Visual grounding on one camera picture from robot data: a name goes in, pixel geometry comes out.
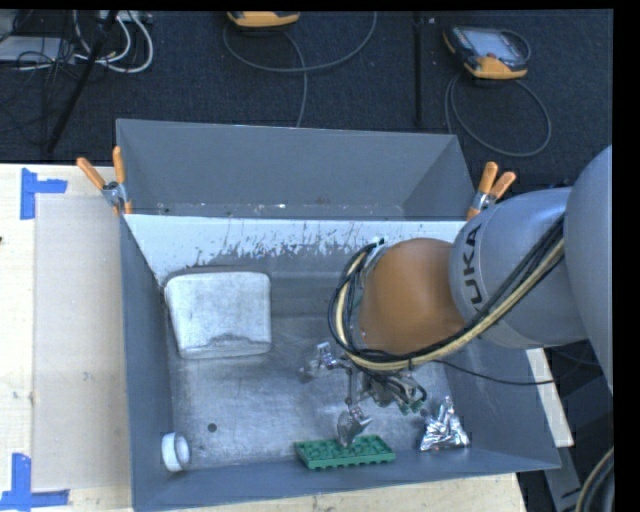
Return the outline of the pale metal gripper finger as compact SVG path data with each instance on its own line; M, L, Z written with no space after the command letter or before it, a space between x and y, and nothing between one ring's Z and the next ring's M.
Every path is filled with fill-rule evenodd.
M317 344L311 353L304 358L303 364L298 370L298 376L301 382L310 382L327 375L334 366L335 358L332 345L325 341Z
M355 438L360 435L373 421L359 406L343 411L337 421L336 431L339 444L348 448Z

